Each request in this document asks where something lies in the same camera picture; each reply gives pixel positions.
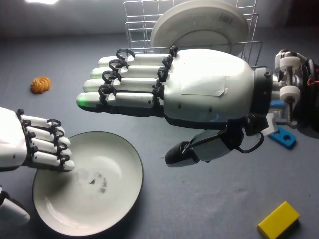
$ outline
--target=metal wire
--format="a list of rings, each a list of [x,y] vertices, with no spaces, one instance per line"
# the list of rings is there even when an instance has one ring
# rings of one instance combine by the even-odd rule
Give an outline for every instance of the metal wire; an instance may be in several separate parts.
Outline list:
[[[157,20],[165,13],[161,12],[161,7],[166,4],[165,11],[176,6],[175,0],[140,0],[140,1],[126,1],[124,3],[124,10],[126,15],[126,37],[129,45],[129,49],[133,50],[135,53],[162,53],[164,50],[169,49],[170,47],[151,47],[151,41],[149,39],[149,34],[151,33],[153,26],[156,24]],[[232,44],[223,44],[223,45],[208,45],[208,46],[199,46],[201,48],[207,47],[212,48],[214,46],[228,46],[228,51],[232,48],[232,45],[242,44],[243,50],[240,54],[240,58],[247,61],[250,65],[256,66],[262,50],[263,42],[254,41],[255,30],[258,22],[258,15],[255,13],[257,0],[237,0],[236,8],[245,12],[243,14],[249,24],[249,34],[246,42],[237,42]]]

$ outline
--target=yellow sponge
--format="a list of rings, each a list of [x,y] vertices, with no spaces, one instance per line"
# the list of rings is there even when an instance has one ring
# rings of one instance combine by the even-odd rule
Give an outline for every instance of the yellow sponge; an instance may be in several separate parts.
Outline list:
[[[276,239],[299,217],[299,213],[287,202],[283,202],[257,226],[267,239]]]

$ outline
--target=wire dish rack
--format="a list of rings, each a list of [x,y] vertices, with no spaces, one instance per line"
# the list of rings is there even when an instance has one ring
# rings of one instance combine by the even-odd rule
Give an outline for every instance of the wire dish rack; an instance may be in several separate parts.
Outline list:
[[[172,7],[189,0],[139,0],[124,2],[126,15],[126,37],[129,49],[135,53],[158,53],[170,49],[167,47],[151,47],[151,31],[157,20]],[[258,14],[255,13],[257,0],[225,0],[234,5],[246,18],[249,25],[247,41],[231,44],[192,46],[191,48],[212,48],[230,52],[233,45],[242,45],[243,50],[238,55],[251,66],[256,66],[262,50],[263,42],[254,41]]]

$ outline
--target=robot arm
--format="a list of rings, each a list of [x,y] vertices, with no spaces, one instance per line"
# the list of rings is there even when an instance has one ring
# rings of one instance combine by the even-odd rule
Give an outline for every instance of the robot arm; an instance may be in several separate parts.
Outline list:
[[[129,56],[122,57],[121,52]],[[301,113],[308,97],[305,91],[316,86],[313,80],[307,86],[311,61],[285,50],[275,63],[273,76],[266,67],[250,67],[238,57],[214,50],[177,52],[172,47],[169,54],[134,54],[120,49],[116,56],[99,61],[76,102],[88,111],[165,117],[171,125],[214,130],[167,153],[168,165],[185,166],[234,149],[251,152],[264,135],[277,131],[277,124],[296,128],[292,122],[305,118]],[[272,99],[287,104],[287,122],[275,122],[269,112]],[[260,141],[247,151],[240,148],[243,129],[247,136],[260,134]]]
[[[20,166],[60,172],[73,170],[70,141],[57,120],[0,107],[0,172]],[[0,186],[0,231],[27,223],[29,213]]]

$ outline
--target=blue plastic piece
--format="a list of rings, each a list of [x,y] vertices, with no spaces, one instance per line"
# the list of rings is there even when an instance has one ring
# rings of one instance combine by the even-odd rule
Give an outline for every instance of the blue plastic piece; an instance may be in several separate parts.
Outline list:
[[[285,108],[286,107],[286,103],[282,100],[272,100],[270,102],[270,108]]]
[[[292,133],[289,133],[288,131],[281,128],[280,126],[278,126],[277,129],[278,132],[273,133],[268,137],[280,144],[281,146],[287,149],[291,149],[296,143],[296,137]]]

